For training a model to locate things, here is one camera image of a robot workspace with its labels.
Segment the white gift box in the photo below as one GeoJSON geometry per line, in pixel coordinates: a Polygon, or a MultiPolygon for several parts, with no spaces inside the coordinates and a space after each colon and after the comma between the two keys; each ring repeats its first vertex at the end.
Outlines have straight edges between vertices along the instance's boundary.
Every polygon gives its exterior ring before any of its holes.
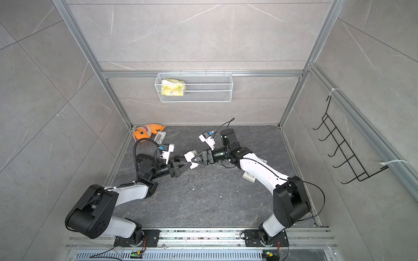
{"type": "Polygon", "coordinates": [[[244,172],[244,174],[242,175],[242,177],[244,179],[250,181],[251,183],[254,183],[256,181],[256,178],[253,175],[251,175],[250,173],[248,173],[248,172],[244,172]]]}
{"type": "Polygon", "coordinates": [[[187,152],[186,154],[184,154],[184,157],[185,157],[186,161],[191,163],[191,165],[190,165],[190,169],[194,169],[194,168],[196,168],[197,166],[199,166],[199,164],[198,164],[198,163],[193,162],[193,158],[194,158],[195,156],[197,156],[197,155],[198,155],[198,153],[197,153],[197,151],[196,151],[196,150],[189,151],[189,152],[187,152]]]}

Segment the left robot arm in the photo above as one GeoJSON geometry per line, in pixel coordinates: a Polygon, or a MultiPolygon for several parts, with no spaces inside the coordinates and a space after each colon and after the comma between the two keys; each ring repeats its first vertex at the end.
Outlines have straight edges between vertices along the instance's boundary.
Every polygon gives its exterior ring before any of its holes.
{"type": "Polygon", "coordinates": [[[145,243],[143,226],[114,216],[115,207],[151,197],[158,187],[155,179],[179,177],[191,166],[190,159],[184,156],[175,155],[159,166],[154,157],[138,154],[135,157],[137,179],[116,187],[91,185],[66,216],[65,227],[90,239],[116,237],[114,246],[141,245],[145,243]]]}

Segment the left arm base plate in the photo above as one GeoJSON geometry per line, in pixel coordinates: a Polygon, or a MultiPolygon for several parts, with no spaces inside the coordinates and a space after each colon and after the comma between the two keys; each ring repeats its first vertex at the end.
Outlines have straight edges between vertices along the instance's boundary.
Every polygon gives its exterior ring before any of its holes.
{"type": "Polygon", "coordinates": [[[113,246],[123,248],[156,247],[161,231],[158,229],[140,229],[130,238],[116,237],[113,246]]]}

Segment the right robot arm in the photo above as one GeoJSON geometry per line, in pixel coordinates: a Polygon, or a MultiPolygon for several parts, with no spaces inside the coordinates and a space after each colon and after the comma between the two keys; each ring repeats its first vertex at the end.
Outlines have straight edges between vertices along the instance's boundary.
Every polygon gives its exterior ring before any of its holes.
{"type": "Polygon", "coordinates": [[[282,231],[311,211],[303,180],[264,163],[252,150],[240,145],[232,128],[222,130],[221,138],[222,147],[204,150],[188,161],[201,165],[228,161],[263,184],[273,196],[273,214],[259,226],[258,233],[263,245],[272,245],[282,231]]]}

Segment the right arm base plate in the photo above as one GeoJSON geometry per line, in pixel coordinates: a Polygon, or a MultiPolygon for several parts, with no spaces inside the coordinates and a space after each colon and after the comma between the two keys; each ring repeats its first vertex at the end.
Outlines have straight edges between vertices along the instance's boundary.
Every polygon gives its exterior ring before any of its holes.
{"type": "Polygon", "coordinates": [[[246,247],[288,247],[286,231],[279,232],[271,237],[259,229],[245,229],[240,237],[244,240],[246,247]]]}

